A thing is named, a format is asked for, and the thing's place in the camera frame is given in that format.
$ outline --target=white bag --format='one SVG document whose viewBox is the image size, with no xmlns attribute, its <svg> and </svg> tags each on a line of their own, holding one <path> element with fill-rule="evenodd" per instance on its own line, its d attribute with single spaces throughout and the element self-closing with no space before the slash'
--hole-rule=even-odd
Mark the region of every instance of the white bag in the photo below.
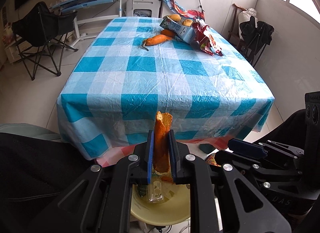
<svg viewBox="0 0 320 233">
<path fill-rule="evenodd" d="M 256 21 L 256 27 L 257 27 L 257 11 L 255 9 L 248 9 L 248 10 L 245 10 L 245 11 L 242 11 L 241 13 L 239 13 L 239 16 L 238 16 L 238 20 L 239 20 L 239 25 L 240 23 L 243 23 L 243 22 L 246 22 L 246 21 L 250 21 L 250 17 L 251 16 L 254 16 L 255 17 L 255 21 Z M 242 36 L 241 36 L 241 29 L 239 27 L 239 37 L 241 40 L 243 40 Z"/>
</svg>

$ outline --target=white wall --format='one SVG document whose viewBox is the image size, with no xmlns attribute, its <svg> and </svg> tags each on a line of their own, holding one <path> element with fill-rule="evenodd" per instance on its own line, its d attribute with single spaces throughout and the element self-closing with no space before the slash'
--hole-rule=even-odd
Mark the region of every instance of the white wall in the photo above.
<svg viewBox="0 0 320 233">
<path fill-rule="evenodd" d="M 258 0 L 258 20 L 275 29 L 255 69 L 275 97 L 283 120 L 305 108 L 304 94 L 320 91 L 320 24 L 282 0 Z"/>
</svg>

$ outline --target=white device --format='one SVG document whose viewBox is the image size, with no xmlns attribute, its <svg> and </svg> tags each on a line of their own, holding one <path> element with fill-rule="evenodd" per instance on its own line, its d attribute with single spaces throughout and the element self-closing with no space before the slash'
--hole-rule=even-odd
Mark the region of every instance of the white device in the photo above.
<svg viewBox="0 0 320 233">
<path fill-rule="evenodd" d="M 159 0 L 127 0 L 126 16 L 159 17 Z"/>
</svg>

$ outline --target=plastic tablecloth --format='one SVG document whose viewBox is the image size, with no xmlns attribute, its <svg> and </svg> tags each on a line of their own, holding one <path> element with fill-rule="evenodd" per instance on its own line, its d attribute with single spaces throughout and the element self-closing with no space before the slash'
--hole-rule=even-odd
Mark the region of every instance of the plastic tablecloth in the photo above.
<svg viewBox="0 0 320 233">
<path fill-rule="evenodd" d="M 173 116 L 177 140 L 225 149 L 260 131 L 274 97 L 252 66 L 212 30 L 224 56 L 171 40 L 141 48 L 162 19 L 120 17 L 92 42 L 57 101 L 61 137 L 86 159 L 116 163 L 147 140 L 157 111 Z"/>
</svg>

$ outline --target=black folding chair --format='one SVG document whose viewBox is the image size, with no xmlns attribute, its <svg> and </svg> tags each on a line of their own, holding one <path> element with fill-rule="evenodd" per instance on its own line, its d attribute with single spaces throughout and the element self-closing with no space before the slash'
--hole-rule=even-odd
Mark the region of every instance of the black folding chair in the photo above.
<svg viewBox="0 0 320 233">
<path fill-rule="evenodd" d="M 270 45 L 272 41 L 271 35 L 275 29 L 273 28 L 273 26 L 263 21 L 258 21 L 256 27 L 255 18 L 253 16 L 250 17 L 250 21 L 240 23 L 239 27 L 241 29 L 241 35 L 246 44 L 244 57 L 253 67 L 255 67 L 264 49 L 266 48 L 266 45 Z M 258 56 L 256 62 L 253 63 L 254 57 L 260 50 L 260 55 Z"/>
<path fill-rule="evenodd" d="M 61 16 L 54 15 L 49 11 L 47 5 L 43 1 L 41 1 L 38 2 L 23 19 L 12 23 L 12 31 L 16 41 L 16 46 L 18 48 L 21 61 L 26 67 L 28 74 L 31 77 L 31 80 L 35 79 L 38 66 L 55 74 L 57 77 L 60 76 L 64 48 L 69 48 L 73 51 L 78 51 L 77 48 L 72 48 L 66 44 L 68 33 L 74 30 L 73 20 L 76 17 L 76 15 L 77 12 Z M 64 41 L 62 42 L 61 39 L 63 35 L 66 36 Z M 21 51 L 19 48 L 19 44 L 25 40 L 29 42 L 31 46 Z M 49 44 L 54 45 L 54 49 L 52 52 L 50 50 Z M 38 47 L 36 53 L 28 52 L 28 50 L 30 50 L 32 47 Z M 59 67 L 57 67 L 52 56 L 57 47 L 62 48 Z M 51 58 L 56 72 L 40 64 L 42 56 L 49 56 Z M 34 63 L 32 75 L 25 63 L 25 59 L 28 59 Z"/>
</svg>

